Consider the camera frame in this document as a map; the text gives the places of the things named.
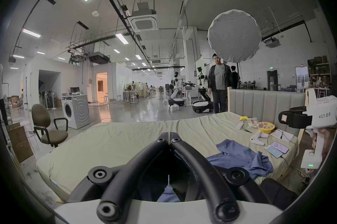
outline ceiling air conditioner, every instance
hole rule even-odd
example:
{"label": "ceiling air conditioner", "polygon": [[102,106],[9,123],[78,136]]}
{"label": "ceiling air conditioner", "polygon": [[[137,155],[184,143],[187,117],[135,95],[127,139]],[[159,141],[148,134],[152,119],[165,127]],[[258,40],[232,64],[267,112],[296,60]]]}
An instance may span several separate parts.
{"label": "ceiling air conditioner", "polygon": [[16,63],[16,58],[15,57],[9,57],[8,58],[8,65],[10,66],[15,66],[15,63]]}
{"label": "ceiling air conditioner", "polygon": [[148,2],[137,3],[138,10],[133,11],[128,21],[134,32],[158,30],[157,12],[149,9]]}
{"label": "ceiling air conditioner", "polygon": [[106,64],[110,63],[110,58],[105,56],[103,53],[95,52],[95,53],[89,53],[88,58],[90,62],[96,63],[96,64]]}
{"label": "ceiling air conditioner", "polygon": [[82,55],[77,54],[77,55],[71,56],[70,60],[73,61],[73,62],[79,63],[79,62],[85,61],[86,58],[84,56],[82,56]]}
{"label": "ceiling air conditioner", "polygon": [[266,46],[268,48],[278,47],[278,46],[280,46],[280,41],[275,37],[271,37],[271,38],[266,40]]}

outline yellow bowl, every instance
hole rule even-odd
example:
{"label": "yellow bowl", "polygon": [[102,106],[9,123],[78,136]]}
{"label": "yellow bowl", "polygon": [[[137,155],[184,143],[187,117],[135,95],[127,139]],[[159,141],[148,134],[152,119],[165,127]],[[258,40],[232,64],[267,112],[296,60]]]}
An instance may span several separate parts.
{"label": "yellow bowl", "polygon": [[257,124],[259,131],[262,131],[262,133],[270,134],[272,130],[275,128],[275,125],[269,122],[259,122]]}

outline gray t-shirt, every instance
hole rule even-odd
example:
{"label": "gray t-shirt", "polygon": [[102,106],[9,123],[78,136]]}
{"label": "gray t-shirt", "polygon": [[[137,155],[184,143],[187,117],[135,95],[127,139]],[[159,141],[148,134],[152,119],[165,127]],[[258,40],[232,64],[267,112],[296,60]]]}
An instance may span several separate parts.
{"label": "gray t-shirt", "polygon": [[225,65],[215,65],[214,76],[215,76],[215,87],[217,90],[225,90],[225,77],[226,77]]}

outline computer monitor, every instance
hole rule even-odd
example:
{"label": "computer monitor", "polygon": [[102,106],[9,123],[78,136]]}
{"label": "computer monitor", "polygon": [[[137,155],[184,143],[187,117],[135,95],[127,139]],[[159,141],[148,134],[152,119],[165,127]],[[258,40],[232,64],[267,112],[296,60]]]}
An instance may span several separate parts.
{"label": "computer monitor", "polygon": [[79,87],[70,87],[70,93],[76,93],[79,92],[80,88]]}

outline white game controller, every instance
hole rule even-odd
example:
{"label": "white game controller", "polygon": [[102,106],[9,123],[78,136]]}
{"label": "white game controller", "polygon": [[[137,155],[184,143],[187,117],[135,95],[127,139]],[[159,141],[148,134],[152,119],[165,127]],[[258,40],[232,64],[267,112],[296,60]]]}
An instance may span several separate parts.
{"label": "white game controller", "polygon": [[264,146],[265,143],[260,141],[259,138],[267,138],[268,136],[269,136],[269,134],[262,133],[261,131],[258,131],[253,136],[251,136],[250,142],[254,143],[254,144],[257,144],[257,145]]}

